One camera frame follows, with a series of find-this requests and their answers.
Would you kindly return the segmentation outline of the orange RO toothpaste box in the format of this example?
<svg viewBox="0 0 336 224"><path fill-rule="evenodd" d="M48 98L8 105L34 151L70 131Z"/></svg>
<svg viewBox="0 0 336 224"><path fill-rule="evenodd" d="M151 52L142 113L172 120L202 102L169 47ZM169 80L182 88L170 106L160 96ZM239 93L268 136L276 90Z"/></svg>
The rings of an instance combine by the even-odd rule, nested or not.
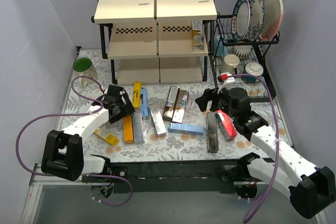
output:
<svg viewBox="0 0 336 224"><path fill-rule="evenodd" d="M133 124L132 124L132 116L128 115L123 118L123 136L125 144L133 144Z"/></svg>

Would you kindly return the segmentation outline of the silver white toothpaste box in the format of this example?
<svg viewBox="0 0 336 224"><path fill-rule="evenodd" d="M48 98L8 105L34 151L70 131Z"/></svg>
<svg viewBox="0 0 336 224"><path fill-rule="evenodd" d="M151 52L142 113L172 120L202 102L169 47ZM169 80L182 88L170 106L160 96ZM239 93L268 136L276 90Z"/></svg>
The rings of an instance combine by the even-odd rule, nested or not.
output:
<svg viewBox="0 0 336 224"><path fill-rule="evenodd" d="M157 103L149 104L150 113L158 137L166 136L166 128Z"/></svg>

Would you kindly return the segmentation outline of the silver RO toothpaste box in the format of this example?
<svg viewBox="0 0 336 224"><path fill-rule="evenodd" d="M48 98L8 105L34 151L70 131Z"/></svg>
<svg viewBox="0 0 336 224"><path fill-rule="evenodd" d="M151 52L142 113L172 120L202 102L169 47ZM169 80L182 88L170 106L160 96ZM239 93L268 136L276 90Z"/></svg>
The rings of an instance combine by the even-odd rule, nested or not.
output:
<svg viewBox="0 0 336 224"><path fill-rule="evenodd" d="M204 29L203 22L201 20L192 20L192 34L193 34L193 50L204 51Z"/></svg>

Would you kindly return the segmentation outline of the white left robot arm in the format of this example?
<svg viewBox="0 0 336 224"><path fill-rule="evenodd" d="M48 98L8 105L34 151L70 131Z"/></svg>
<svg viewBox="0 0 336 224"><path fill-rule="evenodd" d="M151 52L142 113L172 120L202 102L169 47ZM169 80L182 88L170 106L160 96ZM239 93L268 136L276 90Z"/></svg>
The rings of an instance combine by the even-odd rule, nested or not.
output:
<svg viewBox="0 0 336 224"><path fill-rule="evenodd" d="M86 115L60 131L48 133L41 171L69 181L89 174L100 182L108 181L112 175L108 166L110 160L100 155L85 156L83 143L100 126L107 122L115 123L134 112L126 90L120 86L108 86L104 94L91 104Z"/></svg>

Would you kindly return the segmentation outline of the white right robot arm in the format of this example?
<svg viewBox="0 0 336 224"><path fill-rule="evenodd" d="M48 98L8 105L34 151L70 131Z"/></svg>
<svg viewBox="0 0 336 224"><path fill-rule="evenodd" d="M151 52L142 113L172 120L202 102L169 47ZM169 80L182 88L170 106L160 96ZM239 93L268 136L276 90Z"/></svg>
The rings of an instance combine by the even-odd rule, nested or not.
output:
<svg viewBox="0 0 336 224"><path fill-rule="evenodd" d="M229 116L237 132L261 148L274 163L251 153L238 161L238 176L253 177L285 195L294 209L311 219L335 202L335 175L328 167L319 168L298 154L286 142L276 138L268 122L251 109L250 97L242 88L205 89L195 99L204 112L211 102L212 112Z"/></svg>

